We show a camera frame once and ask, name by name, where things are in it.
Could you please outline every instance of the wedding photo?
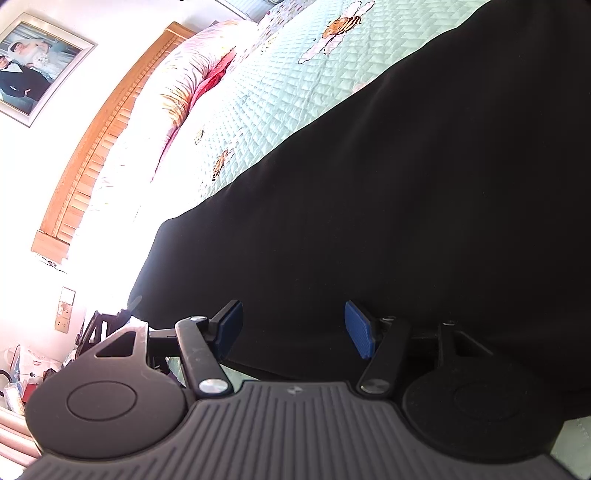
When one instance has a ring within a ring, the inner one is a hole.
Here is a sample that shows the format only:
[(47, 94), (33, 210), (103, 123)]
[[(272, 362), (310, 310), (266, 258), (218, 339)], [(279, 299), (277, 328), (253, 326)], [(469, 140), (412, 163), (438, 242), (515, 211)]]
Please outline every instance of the wedding photo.
[(30, 125), (72, 70), (69, 67), (92, 46), (42, 20), (21, 15), (0, 37), (1, 111)]

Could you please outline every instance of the black round pad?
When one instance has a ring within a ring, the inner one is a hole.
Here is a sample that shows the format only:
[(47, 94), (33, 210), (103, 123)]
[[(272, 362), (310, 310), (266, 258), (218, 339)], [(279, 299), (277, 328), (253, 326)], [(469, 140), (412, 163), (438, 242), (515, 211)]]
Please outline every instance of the black round pad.
[(25, 417), (44, 452), (106, 460), (145, 450), (184, 418), (182, 390), (146, 364), (147, 326), (133, 353), (101, 356), (129, 330), (115, 332), (68, 364), (31, 396)]
[(118, 382), (93, 382), (75, 389), (68, 409), (82, 420), (114, 420), (129, 412), (137, 402), (133, 388)]
[(549, 452), (563, 424), (558, 398), (518, 365), (459, 358), (415, 380), (402, 408), (427, 443), (456, 458), (513, 462)]

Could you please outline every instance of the logo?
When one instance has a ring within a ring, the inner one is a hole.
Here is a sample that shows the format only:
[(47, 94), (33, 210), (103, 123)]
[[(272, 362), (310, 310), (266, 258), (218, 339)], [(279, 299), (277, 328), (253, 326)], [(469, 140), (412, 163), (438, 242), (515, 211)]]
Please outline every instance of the logo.
[(290, 387), (287, 389), (287, 392), (289, 393), (289, 395), (293, 395), (294, 397), (296, 395), (299, 395), (303, 391), (304, 391), (304, 389), (301, 387), (298, 387), (297, 385), (294, 385), (293, 387)]

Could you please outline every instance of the blue pad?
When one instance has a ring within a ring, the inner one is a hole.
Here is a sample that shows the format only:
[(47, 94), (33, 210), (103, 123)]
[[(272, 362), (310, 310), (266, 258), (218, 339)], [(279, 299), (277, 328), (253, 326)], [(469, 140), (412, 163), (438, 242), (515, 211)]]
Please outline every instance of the blue pad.
[(350, 300), (345, 304), (345, 326), (361, 358), (364, 360), (372, 358), (377, 341), (372, 330), (371, 319)]
[(222, 315), (217, 324), (217, 335), (210, 345), (210, 349), (218, 361), (226, 358), (242, 330), (242, 303), (239, 301), (235, 301), (233, 305), (231, 303), (226, 305), (213, 319), (216, 320), (218, 315)]

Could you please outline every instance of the bride in white dress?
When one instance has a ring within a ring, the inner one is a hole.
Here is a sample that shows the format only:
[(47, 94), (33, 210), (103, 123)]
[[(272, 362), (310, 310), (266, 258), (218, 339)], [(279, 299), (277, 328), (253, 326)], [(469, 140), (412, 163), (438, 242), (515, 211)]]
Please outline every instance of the bride in white dress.
[(55, 80), (74, 60), (74, 55), (66, 51), (52, 51), (46, 40), (19, 40), (10, 45), (11, 57), (25, 67), (35, 68)]

